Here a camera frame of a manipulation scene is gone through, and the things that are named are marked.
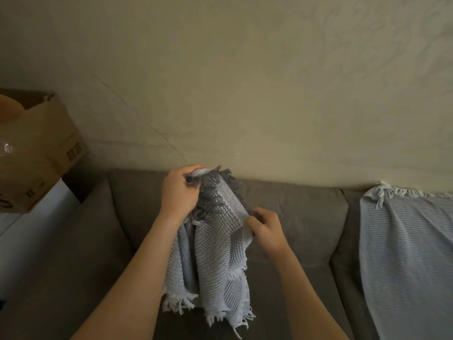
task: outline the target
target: wall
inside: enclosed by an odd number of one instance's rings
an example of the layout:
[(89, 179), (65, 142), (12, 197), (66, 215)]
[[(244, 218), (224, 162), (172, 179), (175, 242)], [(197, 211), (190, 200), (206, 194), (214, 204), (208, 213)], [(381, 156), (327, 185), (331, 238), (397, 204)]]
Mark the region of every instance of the wall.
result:
[(0, 84), (58, 92), (88, 175), (453, 190), (452, 0), (0, 0), (0, 28)]

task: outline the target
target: knitted blanket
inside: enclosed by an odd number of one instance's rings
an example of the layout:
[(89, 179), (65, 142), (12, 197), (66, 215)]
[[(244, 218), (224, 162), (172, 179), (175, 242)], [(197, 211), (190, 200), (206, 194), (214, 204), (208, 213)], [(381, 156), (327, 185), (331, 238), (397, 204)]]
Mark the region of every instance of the knitted blanket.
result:
[(381, 340), (453, 339), (453, 200), (382, 185), (360, 200), (360, 268)]
[(250, 307), (247, 246), (253, 235), (243, 223), (249, 216), (231, 171), (197, 170), (186, 176), (200, 185), (198, 203), (178, 229), (165, 278), (163, 311), (183, 313), (201, 306), (209, 326), (226, 318), (236, 328), (255, 315)]

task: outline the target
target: person's left hand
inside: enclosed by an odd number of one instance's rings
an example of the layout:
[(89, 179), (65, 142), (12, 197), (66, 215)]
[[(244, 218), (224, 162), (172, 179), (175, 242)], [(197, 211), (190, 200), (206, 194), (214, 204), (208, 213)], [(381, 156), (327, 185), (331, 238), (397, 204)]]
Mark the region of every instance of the person's left hand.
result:
[(162, 186), (162, 203), (159, 215), (165, 218), (173, 218), (181, 225), (184, 218), (197, 205), (200, 186), (187, 186), (184, 174), (190, 174), (194, 170), (206, 168), (202, 165), (191, 165), (175, 169), (168, 173)]

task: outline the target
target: couch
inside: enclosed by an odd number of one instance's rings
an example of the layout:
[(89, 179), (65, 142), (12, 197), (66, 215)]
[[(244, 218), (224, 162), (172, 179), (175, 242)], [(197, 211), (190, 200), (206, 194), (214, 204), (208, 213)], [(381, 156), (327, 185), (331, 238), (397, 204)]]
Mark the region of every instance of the couch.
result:
[[(67, 340), (101, 301), (149, 231), (164, 172), (115, 170), (105, 176), (0, 311), (2, 340)], [(379, 339), (361, 289), (359, 200), (363, 192), (241, 180), (250, 207), (276, 211), (316, 293), (350, 339)], [(246, 339), (291, 339), (277, 271), (255, 241), (247, 279), (257, 318)], [(209, 328), (201, 309), (159, 313), (154, 340), (237, 339), (225, 322)]]

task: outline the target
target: brown cardboard box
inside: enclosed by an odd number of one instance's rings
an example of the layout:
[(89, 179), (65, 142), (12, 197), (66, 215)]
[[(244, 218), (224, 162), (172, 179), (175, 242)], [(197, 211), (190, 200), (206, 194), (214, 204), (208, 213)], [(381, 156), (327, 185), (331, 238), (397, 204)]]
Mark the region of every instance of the brown cardboard box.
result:
[(49, 101), (52, 94), (0, 94), (25, 108), (13, 119), (0, 109), (0, 212), (27, 213), (87, 149), (64, 106)]

